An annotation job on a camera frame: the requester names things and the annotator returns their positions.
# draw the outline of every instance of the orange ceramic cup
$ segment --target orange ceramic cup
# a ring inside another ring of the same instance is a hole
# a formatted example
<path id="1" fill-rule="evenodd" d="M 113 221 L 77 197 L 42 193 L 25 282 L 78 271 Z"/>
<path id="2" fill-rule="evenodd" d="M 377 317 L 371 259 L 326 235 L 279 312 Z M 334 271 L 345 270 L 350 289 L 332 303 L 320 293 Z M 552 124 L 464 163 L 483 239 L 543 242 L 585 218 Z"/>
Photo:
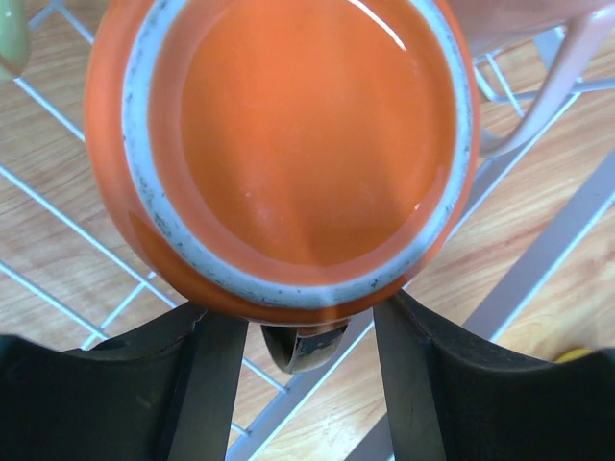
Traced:
<path id="1" fill-rule="evenodd" d="M 267 325 L 296 372 L 446 240 L 479 147 L 472 79 L 440 1 L 115 0 L 87 150 L 136 253 Z"/>

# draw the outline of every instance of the wooden table surface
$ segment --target wooden table surface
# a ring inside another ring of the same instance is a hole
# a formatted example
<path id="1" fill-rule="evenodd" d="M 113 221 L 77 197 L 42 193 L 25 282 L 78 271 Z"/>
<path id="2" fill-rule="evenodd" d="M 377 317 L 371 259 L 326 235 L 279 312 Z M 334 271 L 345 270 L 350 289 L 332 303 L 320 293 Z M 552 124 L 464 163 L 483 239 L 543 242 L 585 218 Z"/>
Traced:
<path id="1" fill-rule="evenodd" d="M 30 14 L 46 2 L 27 2 Z M 107 0 L 69 0 L 71 11 L 95 32 Z M 26 80 L 78 127 L 89 44 L 58 13 L 34 32 Z M 515 90 L 536 89 L 544 68 L 531 43 L 498 57 Z M 615 75 L 615 36 L 594 58 L 587 78 Z M 483 104 L 484 123 L 504 133 L 516 123 L 511 108 Z M 463 322 L 578 187 L 615 148 L 615 92 L 584 94 L 500 184 L 410 292 L 431 309 Z M 140 274 L 149 269 L 122 241 L 105 212 L 85 146 L 13 83 L 0 84 L 0 164 L 91 232 Z M 125 271 L 65 224 L 0 179 L 0 259 L 95 324 L 102 323 L 137 286 Z M 182 298 L 160 279 L 153 283 Z M 38 296 L 0 277 L 0 331 L 64 350 L 89 332 Z M 615 208 L 573 251 L 500 343 L 553 358 L 576 346 L 615 346 Z M 168 306 L 141 291 L 111 325 L 110 335 L 134 328 Z M 251 326 L 246 355 L 282 383 Z M 242 369 L 234 420 L 248 425 L 276 395 Z M 314 394 L 258 459 L 337 460 L 384 413 L 373 331 Z"/>

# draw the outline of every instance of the mug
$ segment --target mug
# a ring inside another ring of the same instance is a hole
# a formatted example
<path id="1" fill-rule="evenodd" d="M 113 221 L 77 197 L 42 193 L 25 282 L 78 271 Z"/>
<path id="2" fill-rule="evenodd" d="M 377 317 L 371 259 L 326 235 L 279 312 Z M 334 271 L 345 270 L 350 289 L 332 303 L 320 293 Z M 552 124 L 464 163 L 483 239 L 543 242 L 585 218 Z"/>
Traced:
<path id="1" fill-rule="evenodd" d="M 191 301 L 262 324 L 292 374 L 443 245 L 479 109 L 443 1 L 114 0 L 86 146 L 135 252 Z"/>
<path id="2" fill-rule="evenodd" d="M 28 19 L 21 0 L 0 0 L 0 82 L 19 77 L 29 57 Z"/>
<path id="3" fill-rule="evenodd" d="M 480 154 L 498 157 L 528 143 L 564 104 L 615 26 L 612 0 L 448 0 L 473 57 L 564 25 L 566 36 L 528 113 L 507 136 L 483 134 Z"/>

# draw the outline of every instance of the dish rack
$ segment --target dish rack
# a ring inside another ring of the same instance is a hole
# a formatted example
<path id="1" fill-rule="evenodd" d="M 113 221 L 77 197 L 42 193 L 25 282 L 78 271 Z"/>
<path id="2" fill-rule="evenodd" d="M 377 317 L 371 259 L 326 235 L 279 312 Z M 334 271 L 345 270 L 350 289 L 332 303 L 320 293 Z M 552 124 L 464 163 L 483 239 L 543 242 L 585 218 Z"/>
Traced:
<path id="1" fill-rule="evenodd" d="M 61 16 L 61 20 L 70 24 L 85 43 L 91 45 L 94 40 L 93 32 L 77 17 L 70 4 L 65 5 L 62 0 L 52 0 L 48 4 L 41 5 L 30 19 L 29 24 L 33 33 L 42 27 L 46 21 L 50 20 L 52 16 L 56 19 Z M 555 52 L 563 37 L 564 31 L 553 29 L 533 39 L 535 49 L 545 63 L 546 68 L 553 62 Z M 515 92 L 511 88 L 503 70 L 498 65 L 498 55 L 505 51 L 501 50 L 476 60 L 477 80 L 484 99 L 489 101 L 492 107 L 501 108 L 502 110 L 513 109 L 517 116 L 523 117 L 527 103 L 532 100 L 536 92 Z M 81 142 L 85 141 L 84 133 L 79 124 L 75 123 L 73 118 L 54 105 L 47 95 L 43 95 L 37 89 L 36 84 L 29 82 L 27 75 L 24 78 L 15 80 L 14 84 L 49 114 L 53 115 L 70 133 L 67 135 L 75 136 Z M 550 124 L 531 142 L 505 156 L 483 162 L 477 173 L 468 204 L 455 227 L 454 233 L 466 222 L 496 185 L 520 161 L 555 120 L 577 100 L 581 92 L 607 90 L 614 87 L 614 78 L 591 82 L 579 79 L 575 87 L 575 93 L 570 94 L 568 100 Z M 491 118 L 497 118 L 497 116 L 492 114 Z M 615 171 L 615 155 L 607 157 L 569 204 L 557 214 L 545 231 L 513 265 L 495 289 L 484 299 L 464 324 L 469 330 L 492 341 L 496 341 L 500 337 L 528 303 L 529 299 L 561 264 L 566 255 L 575 248 L 580 239 L 589 232 L 592 226 L 613 203 L 615 200 L 615 184 L 612 180 L 612 171 Z M 143 292 L 149 292 L 167 305 L 168 308 L 173 308 L 178 304 L 178 297 L 175 293 L 169 291 L 167 287 L 160 287 L 156 274 L 143 273 L 135 269 L 132 262 L 127 262 L 125 257 L 118 255 L 110 246 L 103 244 L 92 232 L 86 230 L 81 223 L 62 212 L 58 206 L 45 197 L 44 193 L 35 190 L 11 169 L 4 166 L 2 161 L 0 161 L 0 175 L 4 180 L 19 189 L 21 194 L 25 194 L 24 197 L 27 197 L 29 201 L 45 208 L 46 212 L 51 213 L 64 226 L 74 231 L 79 238 L 84 239 L 92 249 L 104 255 L 112 264 L 117 265 L 134 279 L 133 290 L 117 304 L 115 309 L 102 322 L 96 323 L 74 307 L 69 306 L 68 303 L 61 301 L 60 297 L 46 291 L 36 282 L 28 279 L 19 270 L 3 262 L 2 255 L 0 255 L 0 271 L 6 277 L 30 290 L 57 309 L 63 316 L 70 318 L 72 322 L 79 324 L 88 331 L 88 337 L 80 344 L 82 349 L 87 350 L 98 342 L 113 336 L 112 327 L 118 317 L 125 313 L 129 306 Z M 373 319 L 370 311 L 357 315 L 351 322 L 339 350 L 327 365 L 318 370 L 295 376 L 288 382 L 283 382 L 278 376 L 273 377 L 271 370 L 268 369 L 269 372 L 267 372 L 263 369 L 265 367 L 260 367 L 255 361 L 245 357 L 243 359 L 243 368 L 248 371 L 246 373 L 259 376 L 262 380 L 261 383 L 268 386 L 270 391 L 274 391 L 275 397 L 269 401 L 266 407 L 249 424 L 233 423 L 231 438 L 233 443 L 229 447 L 227 459 L 243 461 L 258 456 L 372 327 Z M 390 458 L 392 448 L 390 447 L 386 430 L 386 420 L 384 418 L 368 434 L 366 439 L 357 446 L 348 459 L 351 459 L 353 456 L 358 456 L 357 459 L 366 459 L 364 455 L 367 452 L 371 453 L 369 459 Z"/>

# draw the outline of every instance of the mug handle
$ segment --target mug handle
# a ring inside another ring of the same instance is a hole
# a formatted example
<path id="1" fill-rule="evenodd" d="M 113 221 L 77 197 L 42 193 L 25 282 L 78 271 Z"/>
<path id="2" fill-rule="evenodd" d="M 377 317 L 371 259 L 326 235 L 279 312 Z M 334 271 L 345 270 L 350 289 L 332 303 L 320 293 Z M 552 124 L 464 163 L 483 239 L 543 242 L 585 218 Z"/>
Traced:
<path id="1" fill-rule="evenodd" d="M 30 58 L 30 29 L 22 0 L 0 0 L 0 82 L 21 75 Z"/>
<path id="2" fill-rule="evenodd" d="M 547 79 L 526 116 L 505 137 L 485 136 L 480 154 L 486 158 L 506 154 L 530 141 L 547 125 L 614 26 L 615 4 L 571 19 Z"/>
<path id="3" fill-rule="evenodd" d="M 267 349 L 285 373 L 296 375 L 329 361 L 348 327 L 348 320 L 321 327 L 260 326 Z"/>

